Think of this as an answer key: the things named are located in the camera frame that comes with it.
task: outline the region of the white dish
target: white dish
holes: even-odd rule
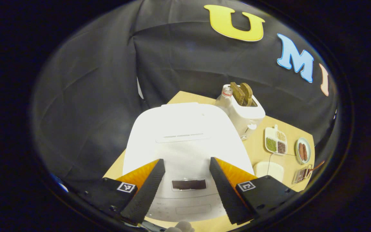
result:
[[[302,143],[306,146],[306,151],[307,151],[307,160],[304,161],[300,158],[300,153],[299,153],[299,143]],[[297,160],[300,162],[300,164],[303,164],[303,163],[308,163],[310,161],[310,157],[311,157],[311,148],[310,148],[310,145],[309,145],[309,142],[307,141],[307,139],[305,138],[299,138],[296,142],[296,157],[297,157]]]
[[[278,139],[277,132],[284,135],[285,141]],[[267,147],[266,138],[270,138],[270,139],[272,139],[276,142],[276,150],[275,151],[272,151]],[[279,142],[283,143],[284,147],[285,147],[284,148],[285,151],[281,152],[281,153],[284,153],[284,154],[287,153],[287,136],[283,132],[281,132],[277,129],[277,125],[274,125],[274,128],[266,127],[264,129],[264,146],[265,146],[266,150],[268,150],[271,153],[279,152],[279,146],[278,146]]]

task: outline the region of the letter m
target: letter m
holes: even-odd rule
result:
[[[282,34],[277,34],[277,36],[281,39],[283,43],[283,51],[281,52],[281,58],[277,59],[277,63],[286,69],[291,69],[290,63],[291,58],[294,66],[294,71],[299,72],[300,69],[304,66],[303,70],[300,72],[300,75],[303,77],[303,79],[312,83],[314,58],[306,50],[303,50],[301,54],[299,54],[299,51],[297,50],[296,46],[294,45],[293,41],[291,41],[291,39],[285,37]]]

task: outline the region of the white rice cooker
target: white rice cooker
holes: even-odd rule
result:
[[[240,136],[223,110],[198,103],[162,105],[135,121],[123,175],[164,159],[166,172],[147,217],[169,222],[216,218],[226,213],[209,171],[210,157],[254,174]]]

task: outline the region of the green seeds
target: green seeds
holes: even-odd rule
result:
[[[276,141],[274,141],[270,138],[266,138],[265,139],[265,145],[266,145],[267,149],[269,149],[271,151],[276,151]]]

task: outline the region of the white toaster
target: white toaster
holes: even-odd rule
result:
[[[241,140],[246,140],[265,117],[262,105],[257,101],[254,95],[252,99],[253,102],[256,103],[256,106],[242,107],[237,103],[235,98],[231,96],[231,106],[228,108],[228,117],[237,130]]]

